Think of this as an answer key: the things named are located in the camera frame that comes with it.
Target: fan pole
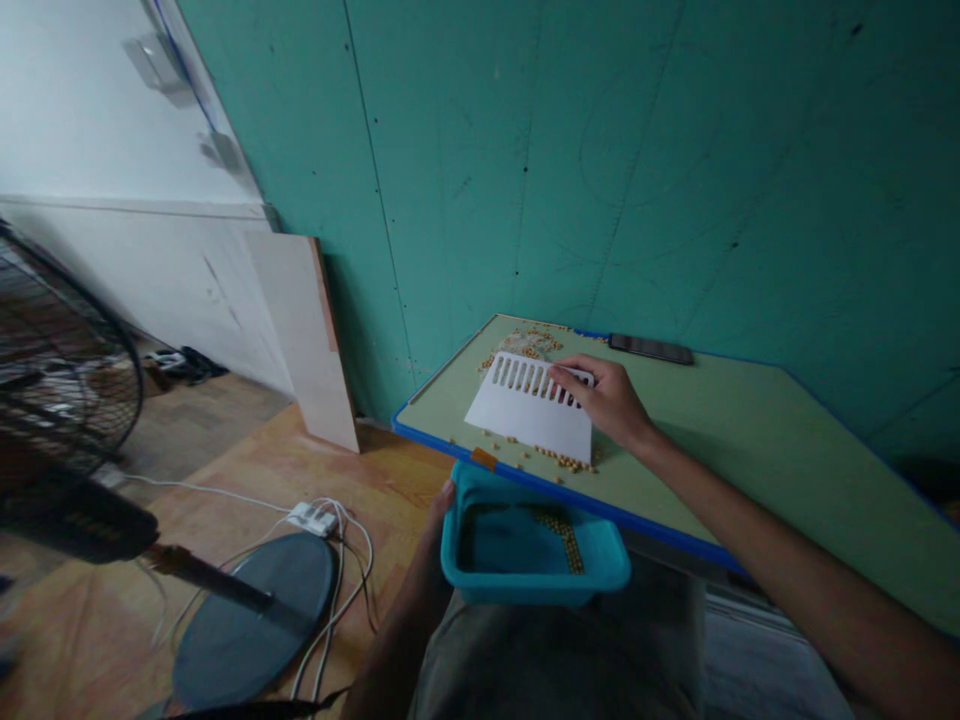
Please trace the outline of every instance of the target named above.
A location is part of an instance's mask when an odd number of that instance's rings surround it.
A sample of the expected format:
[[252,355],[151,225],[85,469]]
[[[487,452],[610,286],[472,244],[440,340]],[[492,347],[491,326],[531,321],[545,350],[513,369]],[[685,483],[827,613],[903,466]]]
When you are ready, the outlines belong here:
[[232,600],[262,615],[273,604],[273,597],[257,590],[233,575],[200,560],[179,545],[154,543],[143,553],[150,567],[164,575],[173,575],[214,595]]

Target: green tabletop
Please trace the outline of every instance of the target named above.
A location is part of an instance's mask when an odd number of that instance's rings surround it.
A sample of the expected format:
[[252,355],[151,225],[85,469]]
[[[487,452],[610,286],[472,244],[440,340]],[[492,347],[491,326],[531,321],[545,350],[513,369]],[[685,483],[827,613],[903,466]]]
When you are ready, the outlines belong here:
[[[663,483],[605,436],[594,436],[597,474],[571,475],[521,444],[499,442],[494,450],[495,438],[463,421],[481,363],[515,328],[534,325],[494,316],[397,414],[398,429],[432,436],[451,454],[483,448],[504,464],[499,472],[516,477],[512,469],[520,464],[523,479],[545,490],[561,475],[584,507],[615,520],[626,513],[651,534],[666,528],[661,539],[677,546],[725,555]],[[693,366],[675,365],[611,350],[566,328],[549,332],[563,348],[547,359],[582,352],[623,363],[651,417],[691,454],[921,617],[960,636],[960,533],[788,373],[703,354]]]

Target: left hand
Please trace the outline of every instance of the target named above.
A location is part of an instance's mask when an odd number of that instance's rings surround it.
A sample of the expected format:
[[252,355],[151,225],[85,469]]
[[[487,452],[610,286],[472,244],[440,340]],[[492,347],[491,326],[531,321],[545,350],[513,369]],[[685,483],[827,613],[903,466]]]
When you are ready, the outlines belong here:
[[437,623],[443,617],[453,592],[440,567],[440,538],[443,535],[443,518],[453,506],[456,496],[457,488],[453,480],[447,480],[427,510],[427,521],[397,596],[398,603],[418,613],[428,614]]

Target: person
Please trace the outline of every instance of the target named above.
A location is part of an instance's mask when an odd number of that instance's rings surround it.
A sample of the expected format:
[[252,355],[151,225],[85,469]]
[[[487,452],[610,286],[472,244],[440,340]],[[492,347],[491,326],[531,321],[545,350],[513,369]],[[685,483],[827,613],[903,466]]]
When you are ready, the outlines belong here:
[[[592,373],[595,387],[564,368]],[[889,717],[960,718],[955,646],[687,455],[651,421],[622,365],[575,355],[556,363],[550,377],[686,504],[863,698]],[[654,657],[657,643],[636,627],[646,620],[643,612],[467,606],[451,599],[439,543],[453,498],[448,481],[342,718],[698,714],[697,690],[684,686],[677,658]],[[647,583],[646,595],[657,594],[655,585]],[[590,606],[616,599],[598,597]],[[660,643],[659,650],[674,644]],[[689,677],[698,667],[687,670]]]

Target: teal wall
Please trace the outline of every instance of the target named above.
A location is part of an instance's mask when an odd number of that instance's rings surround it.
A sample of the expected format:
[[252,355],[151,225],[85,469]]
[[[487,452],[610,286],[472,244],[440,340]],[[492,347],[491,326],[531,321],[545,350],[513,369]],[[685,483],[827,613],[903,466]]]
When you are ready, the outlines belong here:
[[955,3],[180,6],[361,411],[505,312],[776,363],[960,461]]

